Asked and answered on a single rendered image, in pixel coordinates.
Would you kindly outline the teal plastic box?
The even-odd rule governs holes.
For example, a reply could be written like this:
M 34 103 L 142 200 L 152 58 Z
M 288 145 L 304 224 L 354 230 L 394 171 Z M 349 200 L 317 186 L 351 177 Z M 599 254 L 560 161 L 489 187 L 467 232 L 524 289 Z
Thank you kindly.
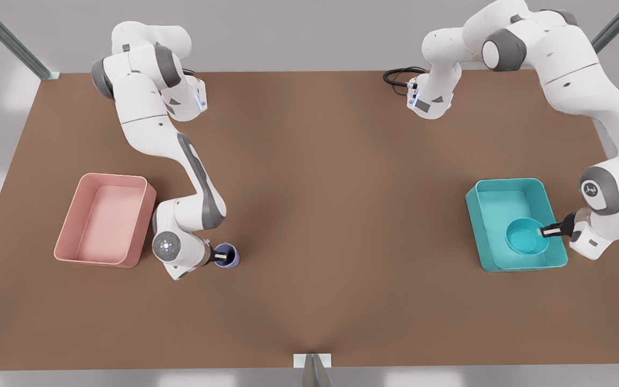
M 543 226 L 555 223 L 543 183 L 535 178 L 481 180 L 466 194 L 481 266 L 492 274 L 564 267 L 566 249 L 558 237 L 548 238 L 548 249 L 536 256 L 518 254 L 508 247 L 506 226 L 516 218 L 531 218 Z

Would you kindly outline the pink plastic box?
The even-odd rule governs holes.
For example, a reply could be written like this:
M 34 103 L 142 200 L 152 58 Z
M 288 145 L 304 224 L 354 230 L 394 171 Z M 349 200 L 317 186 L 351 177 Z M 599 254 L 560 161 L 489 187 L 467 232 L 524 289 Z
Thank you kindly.
M 85 174 L 67 211 L 54 257 L 89 266 L 137 266 L 155 199 L 155 189 L 142 176 Z

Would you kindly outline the purple cup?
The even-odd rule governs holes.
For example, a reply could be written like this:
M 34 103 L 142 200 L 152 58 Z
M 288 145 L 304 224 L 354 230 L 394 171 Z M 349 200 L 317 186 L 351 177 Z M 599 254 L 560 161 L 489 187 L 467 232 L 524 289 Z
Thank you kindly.
M 239 259 L 240 259 L 239 253 L 233 245 L 224 243 L 224 244 L 217 245 L 216 247 L 214 247 L 214 249 L 216 250 L 217 253 L 227 253 L 229 257 L 231 258 L 231 263 L 214 262 L 214 264 L 216 264 L 218 267 L 229 269 L 229 268 L 234 268 L 239 264 Z

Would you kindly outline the teal bowl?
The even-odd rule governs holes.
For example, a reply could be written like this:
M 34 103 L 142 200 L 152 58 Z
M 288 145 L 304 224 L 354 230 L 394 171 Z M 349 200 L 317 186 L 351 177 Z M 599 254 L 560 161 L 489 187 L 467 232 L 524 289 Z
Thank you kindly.
M 525 256 L 536 256 L 544 253 L 549 246 L 549 240 L 541 233 L 543 225 L 535 219 L 516 218 L 505 230 L 508 247 L 514 252 Z

